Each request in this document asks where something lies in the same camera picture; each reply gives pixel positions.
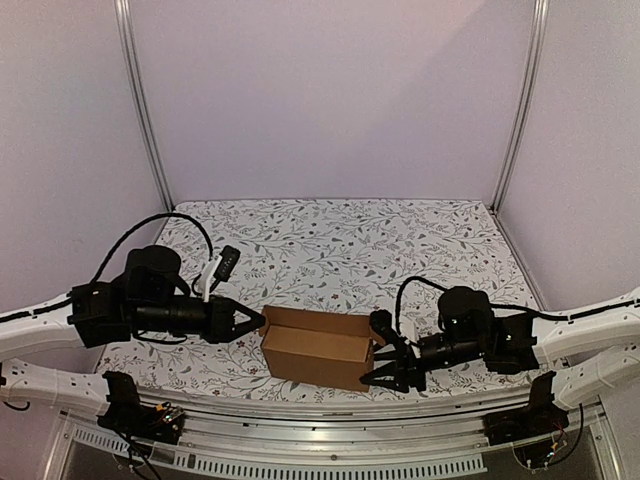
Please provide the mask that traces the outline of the brown cardboard box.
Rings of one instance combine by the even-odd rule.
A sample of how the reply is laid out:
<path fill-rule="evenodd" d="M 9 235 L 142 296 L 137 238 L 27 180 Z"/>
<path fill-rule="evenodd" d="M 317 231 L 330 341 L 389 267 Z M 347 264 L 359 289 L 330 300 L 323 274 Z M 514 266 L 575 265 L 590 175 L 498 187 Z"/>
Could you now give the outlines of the brown cardboard box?
<path fill-rule="evenodd" d="M 373 370 L 373 346 L 383 341 L 367 315 L 266 306 L 261 351 L 278 379 L 367 392 L 361 377 Z"/>

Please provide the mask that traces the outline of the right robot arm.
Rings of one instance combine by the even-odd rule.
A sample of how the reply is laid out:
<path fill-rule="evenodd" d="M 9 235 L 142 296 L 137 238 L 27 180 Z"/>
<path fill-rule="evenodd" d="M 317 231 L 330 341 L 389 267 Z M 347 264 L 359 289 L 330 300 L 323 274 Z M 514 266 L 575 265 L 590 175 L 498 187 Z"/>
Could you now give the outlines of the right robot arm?
<path fill-rule="evenodd" d="M 367 386 L 422 392 L 427 373 L 480 360 L 500 375 L 546 368 L 531 385 L 530 404 L 517 427 L 537 436 L 552 424 L 556 408 L 567 411 L 639 375 L 639 292 L 561 312 L 500 305 L 466 286 L 443 289 L 437 301 L 437 333 L 415 342 L 399 332 L 400 313 L 369 317 L 390 351 L 379 367 L 361 376 Z"/>

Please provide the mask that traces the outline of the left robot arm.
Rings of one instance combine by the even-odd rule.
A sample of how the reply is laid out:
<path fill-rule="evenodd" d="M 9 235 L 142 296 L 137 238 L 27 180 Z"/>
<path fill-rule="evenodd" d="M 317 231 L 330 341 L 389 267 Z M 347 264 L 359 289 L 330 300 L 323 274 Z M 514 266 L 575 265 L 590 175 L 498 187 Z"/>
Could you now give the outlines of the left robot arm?
<path fill-rule="evenodd" d="M 33 307 L 1 316 L 1 399 L 36 402 L 111 419 L 128 434 L 148 426 L 135 382 L 126 374 L 85 375 L 32 365 L 24 356 L 60 348 L 88 349 L 168 333 L 231 343 L 265 324 L 235 300 L 192 295 L 181 258 L 158 245 L 132 250 L 110 282 L 92 281 Z"/>

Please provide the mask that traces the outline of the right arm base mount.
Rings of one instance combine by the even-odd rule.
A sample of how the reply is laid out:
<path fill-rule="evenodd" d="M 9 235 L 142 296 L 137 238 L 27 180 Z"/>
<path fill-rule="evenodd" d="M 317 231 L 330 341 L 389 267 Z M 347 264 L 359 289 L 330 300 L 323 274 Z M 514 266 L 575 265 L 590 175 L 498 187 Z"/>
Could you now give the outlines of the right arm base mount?
<path fill-rule="evenodd" d="M 568 413 L 553 400 L 555 372 L 537 377 L 531 384 L 528 403 L 523 407 L 489 413 L 482 419 L 483 432 L 491 446 L 530 439 L 540 435 L 561 436 L 569 426 Z M 518 462 L 527 469 L 547 467 L 554 459 L 558 441 L 548 438 L 538 444 L 516 447 Z"/>

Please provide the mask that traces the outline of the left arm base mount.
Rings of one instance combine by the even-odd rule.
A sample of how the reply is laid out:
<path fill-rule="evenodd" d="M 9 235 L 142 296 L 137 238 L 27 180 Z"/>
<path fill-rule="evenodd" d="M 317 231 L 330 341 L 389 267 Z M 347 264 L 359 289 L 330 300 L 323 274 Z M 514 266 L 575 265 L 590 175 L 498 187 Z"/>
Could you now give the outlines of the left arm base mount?
<path fill-rule="evenodd" d="M 143 405 L 133 379 L 120 372 L 102 375 L 108 386 L 107 410 L 97 424 L 124 436 L 177 445 L 185 423 L 185 411 L 170 401 Z"/>

